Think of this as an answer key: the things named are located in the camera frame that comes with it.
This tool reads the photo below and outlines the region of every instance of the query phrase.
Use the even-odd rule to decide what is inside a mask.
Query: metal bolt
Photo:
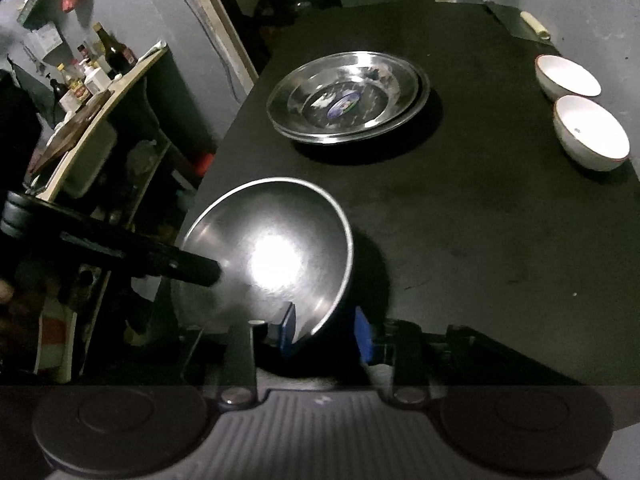
[[[225,404],[229,404],[230,406],[240,406],[241,404],[248,404],[251,402],[254,395],[247,388],[243,388],[242,386],[232,386],[222,392],[220,398]]]
[[[403,386],[396,390],[394,397],[402,404],[420,404],[426,400],[427,394],[422,388]]]

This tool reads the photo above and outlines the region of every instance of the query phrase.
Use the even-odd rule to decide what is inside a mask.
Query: electrical wire
[[[191,4],[189,3],[189,1],[188,0],[183,0],[183,1],[187,5],[187,7],[189,7],[189,10],[193,14],[193,16],[196,18],[196,20],[198,20],[198,24],[200,25],[200,28],[205,33],[207,40],[209,40],[209,43],[213,48],[213,50],[215,51],[215,53],[218,55],[218,58],[220,58],[220,63],[222,63],[222,66],[225,69],[226,81],[229,85],[229,89],[231,90],[231,95],[233,96],[233,98],[236,100],[238,104],[242,104],[241,99],[238,97],[238,94],[236,93],[236,88],[234,86],[234,80],[233,80],[233,75],[231,73],[231,69],[229,68],[229,65],[226,63],[225,57],[218,49],[218,46],[216,45],[216,41],[210,37],[209,29],[202,22],[202,19],[200,18],[196,10],[194,10],[193,7],[191,7]]]

